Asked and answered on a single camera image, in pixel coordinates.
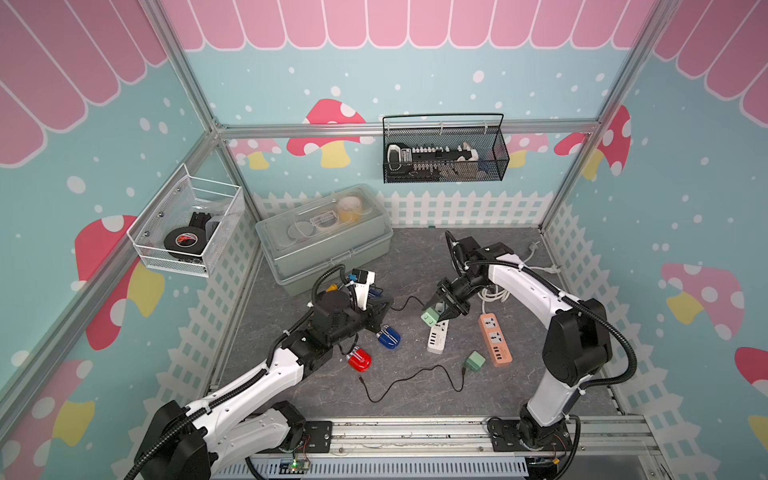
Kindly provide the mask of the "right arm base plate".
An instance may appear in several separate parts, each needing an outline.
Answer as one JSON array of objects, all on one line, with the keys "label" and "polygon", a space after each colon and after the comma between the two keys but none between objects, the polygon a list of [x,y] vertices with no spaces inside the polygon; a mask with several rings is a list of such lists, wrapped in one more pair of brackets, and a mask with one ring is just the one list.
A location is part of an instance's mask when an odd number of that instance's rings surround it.
[{"label": "right arm base plate", "polygon": [[564,420],[541,427],[529,419],[490,417],[486,429],[495,452],[544,452],[563,454],[572,448]]}]

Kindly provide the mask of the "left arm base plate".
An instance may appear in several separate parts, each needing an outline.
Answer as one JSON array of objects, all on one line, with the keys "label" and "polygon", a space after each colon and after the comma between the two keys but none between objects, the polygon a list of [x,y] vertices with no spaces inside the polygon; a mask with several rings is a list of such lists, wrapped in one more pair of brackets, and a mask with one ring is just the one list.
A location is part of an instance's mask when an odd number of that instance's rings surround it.
[{"label": "left arm base plate", "polygon": [[305,421],[293,425],[284,449],[294,453],[328,453],[333,433],[331,421]]}]

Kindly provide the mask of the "white power strip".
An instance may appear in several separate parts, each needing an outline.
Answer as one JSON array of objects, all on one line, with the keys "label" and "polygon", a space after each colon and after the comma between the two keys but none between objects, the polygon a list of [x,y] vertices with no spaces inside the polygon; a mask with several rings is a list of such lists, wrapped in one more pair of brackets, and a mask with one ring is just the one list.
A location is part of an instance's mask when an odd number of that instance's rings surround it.
[{"label": "white power strip", "polygon": [[442,354],[445,348],[449,321],[443,320],[430,328],[427,339],[427,351],[432,354]]}]

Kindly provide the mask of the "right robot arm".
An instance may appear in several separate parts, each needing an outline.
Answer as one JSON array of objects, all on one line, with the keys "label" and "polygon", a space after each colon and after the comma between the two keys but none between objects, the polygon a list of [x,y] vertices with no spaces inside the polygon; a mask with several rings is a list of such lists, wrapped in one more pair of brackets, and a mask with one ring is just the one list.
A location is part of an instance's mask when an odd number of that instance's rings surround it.
[{"label": "right robot arm", "polygon": [[422,320],[429,326],[470,311],[470,299],[497,286],[516,298],[547,328],[542,349],[546,373],[519,413],[518,435],[529,450],[562,436],[567,415],[586,392],[630,380],[638,367],[629,340],[607,320],[604,305],[582,300],[543,278],[503,243],[480,246],[473,237],[445,233],[453,280],[441,279]]}]

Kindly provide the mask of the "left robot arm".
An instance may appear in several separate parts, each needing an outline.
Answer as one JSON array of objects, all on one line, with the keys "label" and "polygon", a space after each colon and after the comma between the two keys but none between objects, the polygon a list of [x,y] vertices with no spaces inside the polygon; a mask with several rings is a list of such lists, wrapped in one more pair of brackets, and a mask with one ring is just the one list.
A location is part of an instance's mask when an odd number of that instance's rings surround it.
[{"label": "left robot arm", "polygon": [[210,479],[252,454],[293,449],[304,417],[287,402],[258,409],[321,368],[341,341],[378,332],[392,303],[380,295],[360,304],[350,287],[317,294],[259,365],[185,406],[171,400],[160,407],[126,478]]}]

